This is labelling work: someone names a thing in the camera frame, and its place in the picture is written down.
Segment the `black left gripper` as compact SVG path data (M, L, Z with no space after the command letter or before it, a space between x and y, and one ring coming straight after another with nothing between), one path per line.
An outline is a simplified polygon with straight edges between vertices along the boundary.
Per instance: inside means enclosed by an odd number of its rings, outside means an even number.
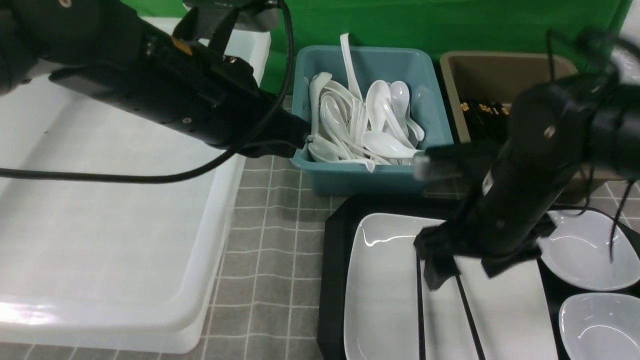
M54 71L49 80L219 150L235 144L274 105L245 60L229 63L194 42L186 52L167 32L145 20L138 24L139 50L130 66L87 64Z

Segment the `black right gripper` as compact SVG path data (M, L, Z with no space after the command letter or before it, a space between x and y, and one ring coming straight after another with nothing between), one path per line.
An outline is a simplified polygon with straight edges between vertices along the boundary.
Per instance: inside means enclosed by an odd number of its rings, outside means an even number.
M516 169L514 156L492 142L435 146L418 153L414 165L417 177L471 178L457 214L414 239L430 291L461 274L455 256L480 259L490 278L539 256L531 230L569 184L556 174Z

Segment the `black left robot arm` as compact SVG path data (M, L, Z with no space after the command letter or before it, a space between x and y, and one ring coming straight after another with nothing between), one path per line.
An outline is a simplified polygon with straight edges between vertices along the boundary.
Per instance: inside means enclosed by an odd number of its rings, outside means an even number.
M1 93L47 75L69 91L226 150L276 96L226 54L233 30L267 33L276 0L186 0L172 33L120 0L3 0Z

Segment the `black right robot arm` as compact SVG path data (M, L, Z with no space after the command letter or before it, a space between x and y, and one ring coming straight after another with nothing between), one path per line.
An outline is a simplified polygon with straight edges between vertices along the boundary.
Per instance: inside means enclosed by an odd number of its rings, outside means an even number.
M556 229L547 215L574 175L601 168L639 180L639 85L622 83L614 48L639 58L639 48L608 30L585 28L574 39L545 36L592 63L592 71L556 77L522 91L510 107L509 134L494 141L434 146L414 157L416 177L462 174L470 189L444 223L414 239L428 289L460 275L456 256L480 259L489 278L542 255L537 240Z

